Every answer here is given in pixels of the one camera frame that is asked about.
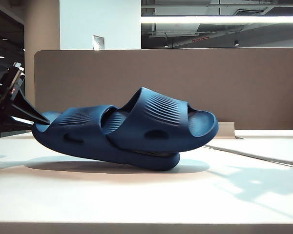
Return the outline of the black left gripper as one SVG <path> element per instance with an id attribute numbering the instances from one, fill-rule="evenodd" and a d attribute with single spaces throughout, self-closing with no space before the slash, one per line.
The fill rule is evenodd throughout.
<path id="1" fill-rule="evenodd" d="M 7 125 L 13 129 L 31 129 L 34 123 L 50 124 L 50 120 L 37 111 L 22 93 L 20 88 L 24 79 L 24 68 L 18 62 L 0 73 L 0 109 L 11 102 Z"/>

